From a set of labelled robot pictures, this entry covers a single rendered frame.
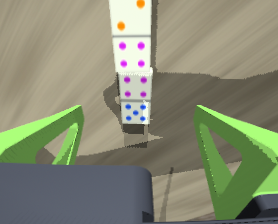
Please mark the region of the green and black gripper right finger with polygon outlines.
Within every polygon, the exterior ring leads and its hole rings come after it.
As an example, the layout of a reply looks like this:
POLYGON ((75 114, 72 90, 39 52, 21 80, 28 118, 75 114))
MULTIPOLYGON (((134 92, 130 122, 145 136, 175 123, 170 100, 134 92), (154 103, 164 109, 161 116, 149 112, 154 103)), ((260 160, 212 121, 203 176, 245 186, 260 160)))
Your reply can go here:
POLYGON ((193 121, 216 220, 235 219, 255 196, 278 193, 278 133, 201 105, 193 121), (208 128, 240 151, 233 178, 208 128))

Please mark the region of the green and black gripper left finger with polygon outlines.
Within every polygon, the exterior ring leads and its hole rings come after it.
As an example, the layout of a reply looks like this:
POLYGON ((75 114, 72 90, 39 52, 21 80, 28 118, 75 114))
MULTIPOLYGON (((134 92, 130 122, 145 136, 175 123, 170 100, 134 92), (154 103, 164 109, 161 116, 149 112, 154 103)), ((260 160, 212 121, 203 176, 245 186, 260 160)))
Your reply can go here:
POLYGON ((61 150, 52 164, 74 165, 84 115, 81 105, 53 116, 0 133, 0 162, 37 164, 37 152, 69 128, 61 150))

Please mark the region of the white domino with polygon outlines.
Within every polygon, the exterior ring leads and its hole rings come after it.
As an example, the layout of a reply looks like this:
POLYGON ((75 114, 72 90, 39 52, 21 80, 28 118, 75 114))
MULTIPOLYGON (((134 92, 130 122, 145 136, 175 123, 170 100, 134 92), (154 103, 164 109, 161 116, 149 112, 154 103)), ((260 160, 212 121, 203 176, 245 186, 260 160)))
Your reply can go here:
POLYGON ((116 72, 150 72, 151 0, 109 0, 116 72))

